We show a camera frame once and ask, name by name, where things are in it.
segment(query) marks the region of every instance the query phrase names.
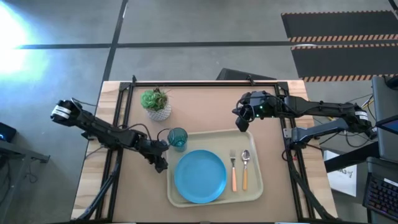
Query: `gray floor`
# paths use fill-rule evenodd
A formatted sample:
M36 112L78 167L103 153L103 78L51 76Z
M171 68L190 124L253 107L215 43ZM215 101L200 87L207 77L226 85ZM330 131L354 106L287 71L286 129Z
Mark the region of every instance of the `gray floor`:
M0 36L0 47L110 43L120 5L121 0L1 1L0 21L7 23L0 22L0 28L8 32ZM130 0L119 42L287 40L281 12L381 9L391 9L388 0ZM70 218L87 141L79 129L52 123L49 116L59 99L73 96L96 103L108 51L0 52L0 122L18 129L17 144L51 155L47 165L32 165L39 181L24 182L8 223ZM298 79L288 47L118 49L109 79L136 75L139 80L214 80L223 67ZM311 100L342 102L371 93L371 84L308 83L307 90ZM325 146L352 150L340 137ZM352 139L353 144L363 141ZM334 196L341 218L366 221L365 209L352 198Z

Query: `cup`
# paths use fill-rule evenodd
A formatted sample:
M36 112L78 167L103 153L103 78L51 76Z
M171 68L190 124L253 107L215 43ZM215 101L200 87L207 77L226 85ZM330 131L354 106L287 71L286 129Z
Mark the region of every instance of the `cup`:
M173 128L167 135L169 144L174 147L177 152L183 152L187 149L188 133L182 128Z

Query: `succulent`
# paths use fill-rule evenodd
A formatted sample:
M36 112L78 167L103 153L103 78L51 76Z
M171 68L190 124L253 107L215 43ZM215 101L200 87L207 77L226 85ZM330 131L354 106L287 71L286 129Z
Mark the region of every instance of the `succulent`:
M158 111L167 105L167 95L159 88L146 90L141 94L141 105L148 110Z

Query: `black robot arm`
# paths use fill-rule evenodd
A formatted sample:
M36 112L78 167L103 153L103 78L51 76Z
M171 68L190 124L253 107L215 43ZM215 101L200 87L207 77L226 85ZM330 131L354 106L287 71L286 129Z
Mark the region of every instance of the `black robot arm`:
M167 169L167 162L162 153L169 147L164 141L153 141L148 136L133 129L114 127L102 119L83 110L79 102L60 100L51 114L52 121L65 126L77 126L84 130L85 138L95 136L98 141L109 149L125 148L142 154L150 164L155 164L157 172Z
M299 118L303 115L339 118L312 128L284 130L285 136L290 139L290 148L304 148L314 137L340 131L363 133L371 128L367 112L357 104L311 102L297 96L274 96L265 91L245 93L236 103L233 113L239 116L236 125L240 131L246 131L249 123L256 118Z

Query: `beige tray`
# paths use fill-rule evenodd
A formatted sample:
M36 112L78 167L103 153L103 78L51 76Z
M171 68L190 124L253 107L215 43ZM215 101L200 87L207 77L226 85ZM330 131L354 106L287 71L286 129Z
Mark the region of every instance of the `beige tray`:
M228 181L224 192L218 199L206 203L197 204L185 200L178 192L174 184L174 169L180 158L198 149L205 149L214 152L224 162L227 169ZM236 151L236 183L237 192L232 191L231 173L232 164L229 158L229 152L234 149ZM250 151L251 159L248 164L248 190L244 191L243 186L243 161L241 154L244 149ZM167 196L170 203L176 207L193 207L200 205L216 205L231 202L246 202L259 198L263 191L261 171L257 158L256 146L250 132L242 133L237 129L208 131L201 133L189 133L187 141L187 150L185 152L177 152L171 147L167 153Z

